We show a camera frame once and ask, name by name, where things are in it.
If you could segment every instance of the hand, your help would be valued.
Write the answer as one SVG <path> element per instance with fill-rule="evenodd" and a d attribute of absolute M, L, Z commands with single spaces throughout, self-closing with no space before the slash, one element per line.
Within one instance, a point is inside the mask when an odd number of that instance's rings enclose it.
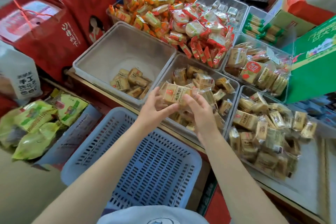
<path fill-rule="evenodd" d="M 136 123 L 140 124 L 146 133 L 153 131 L 163 119 L 179 110 L 179 104 L 170 106 L 163 104 L 163 97 L 159 95 L 159 90 L 160 88 L 156 87 L 149 93 L 148 99 L 136 120 Z"/>
<path fill-rule="evenodd" d="M 209 103 L 199 94 L 194 94 L 193 97 L 187 94 L 183 95 L 184 101 L 194 113 L 196 135 L 199 141 L 205 145 L 205 138 L 213 137 L 216 133 L 220 134 L 220 132 Z"/>

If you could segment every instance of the beige floor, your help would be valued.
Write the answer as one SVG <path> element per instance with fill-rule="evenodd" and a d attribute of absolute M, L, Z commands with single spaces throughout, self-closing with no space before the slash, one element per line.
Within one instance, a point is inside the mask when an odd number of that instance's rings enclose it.
<path fill-rule="evenodd" d="M 0 223 L 30 224 L 65 188 L 58 170 L 12 162 L 0 149 Z"/>

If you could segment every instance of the person's right hand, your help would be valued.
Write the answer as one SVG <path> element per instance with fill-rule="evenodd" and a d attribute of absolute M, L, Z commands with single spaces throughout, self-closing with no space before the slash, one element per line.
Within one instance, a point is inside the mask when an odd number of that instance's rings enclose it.
<path fill-rule="evenodd" d="M 184 101 L 194 113 L 196 135 L 199 141 L 205 145 L 205 138 L 214 137 L 220 132 L 209 103 L 199 94 L 194 94 L 193 97 L 187 94 L 183 95 Z"/>

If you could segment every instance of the woman with black hair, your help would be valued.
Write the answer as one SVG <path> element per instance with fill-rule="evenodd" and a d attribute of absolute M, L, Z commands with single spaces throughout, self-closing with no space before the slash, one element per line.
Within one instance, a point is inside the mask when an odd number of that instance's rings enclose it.
<path fill-rule="evenodd" d="M 96 42 L 102 35 L 104 35 L 104 33 L 103 22 L 97 16 L 91 15 L 89 22 L 89 37 L 92 43 Z"/>

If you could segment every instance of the yellow-green snack bag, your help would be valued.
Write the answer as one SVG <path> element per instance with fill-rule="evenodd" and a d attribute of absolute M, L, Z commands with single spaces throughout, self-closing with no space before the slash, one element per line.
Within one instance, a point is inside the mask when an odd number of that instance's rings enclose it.
<path fill-rule="evenodd" d="M 35 132 L 44 123 L 50 121 L 52 115 L 57 112 L 52 105 L 42 100 L 32 102 L 22 109 L 21 113 L 14 118 L 17 126 L 27 132 Z"/>
<path fill-rule="evenodd" d="M 3 147 L 8 148 L 13 145 L 13 142 L 8 140 L 8 136 L 14 129 L 14 118 L 19 115 L 20 109 L 14 109 L 7 112 L 0 119 L 0 143 Z"/>
<path fill-rule="evenodd" d="M 88 106 L 88 103 L 80 98 L 69 94 L 62 94 L 55 103 L 59 120 L 67 126 L 70 126 L 77 120 L 80 113 Z"/>
<path fill-rule="evenodd" d="M 12 159 L 34 159 L 42 156 L 49 148 L 61 123 L 47 122 L 37 131 L 26 134 L 17 146 Z"/>

